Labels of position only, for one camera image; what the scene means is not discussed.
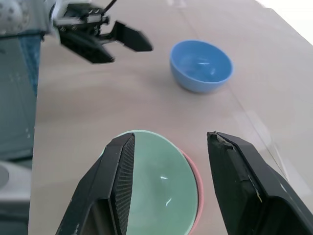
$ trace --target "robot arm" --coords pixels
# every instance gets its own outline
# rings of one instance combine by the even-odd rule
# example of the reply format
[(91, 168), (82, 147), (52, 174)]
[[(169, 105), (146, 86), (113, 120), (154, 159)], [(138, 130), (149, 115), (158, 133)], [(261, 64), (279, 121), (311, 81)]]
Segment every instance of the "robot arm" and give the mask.
[(114, 61), (103, 44), (119, 41), (139, 52), (151, 51), (152, 45), (140, 32), (115, 22), (110, 33), (101, 34), (101, 26), (110, 23), (105, 7), (90, 0), (0, 0), (0, 37), (17, 37), (29, 33), (50, 33), (60, 44), (93, 64)]

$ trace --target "textured gripper pad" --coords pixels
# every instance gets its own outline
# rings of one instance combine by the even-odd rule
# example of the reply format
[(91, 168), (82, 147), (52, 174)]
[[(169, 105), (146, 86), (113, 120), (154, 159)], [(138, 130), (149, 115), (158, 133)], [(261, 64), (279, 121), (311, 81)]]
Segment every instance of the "textured gripper pad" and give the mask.
[(118, 235), (126, 235), (133, 191), (134, 135), (124, 145), (112, 189), (112, 205)]

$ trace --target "table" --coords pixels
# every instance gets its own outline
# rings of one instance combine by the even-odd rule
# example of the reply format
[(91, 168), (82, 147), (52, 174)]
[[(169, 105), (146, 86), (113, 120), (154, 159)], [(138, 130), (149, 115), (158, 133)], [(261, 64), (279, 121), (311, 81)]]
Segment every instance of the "table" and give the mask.
[[(30, 235), (55, 234), (80, 178), (112, 138), (132, 129), (165, 136), (198, 166), (205, 205), (194, 235), (226, 234), (207, 131), (253, 143), (277, 171), (287, 169), (313, 211), (312, 45), (252, 0), (120, 0), (110, 14), (142, 29), (155, 50), (133, 53), (108, 45), (116, 62), (90, 65), (53, 39), (43, 43)], [(199, 95), (174, 82), (170, 50), (186, 39), (211, 42), (229, 55), (234, 74), (225, 86)]]

